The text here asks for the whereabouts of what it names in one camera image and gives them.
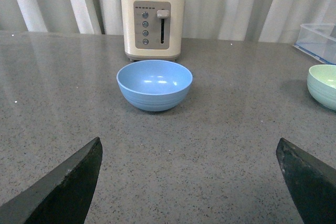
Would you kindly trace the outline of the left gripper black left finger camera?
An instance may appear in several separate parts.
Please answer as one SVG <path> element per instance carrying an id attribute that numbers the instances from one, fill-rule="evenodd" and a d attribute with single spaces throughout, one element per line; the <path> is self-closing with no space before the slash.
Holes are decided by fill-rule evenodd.
<path id="1" fill-rule="evenodd" d="M 1 206 L 1 223 L 84 223 L 102 162 L 98 137 Z"/>

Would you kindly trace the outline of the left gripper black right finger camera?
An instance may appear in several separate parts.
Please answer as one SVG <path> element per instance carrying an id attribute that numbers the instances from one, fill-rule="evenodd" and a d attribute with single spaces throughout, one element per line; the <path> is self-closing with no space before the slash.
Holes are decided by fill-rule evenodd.
<path id="1" fill-rule="evenodd" d="M 276 156 L 302 221 L 335 223 L 335 168 L 283 137 Z"/>

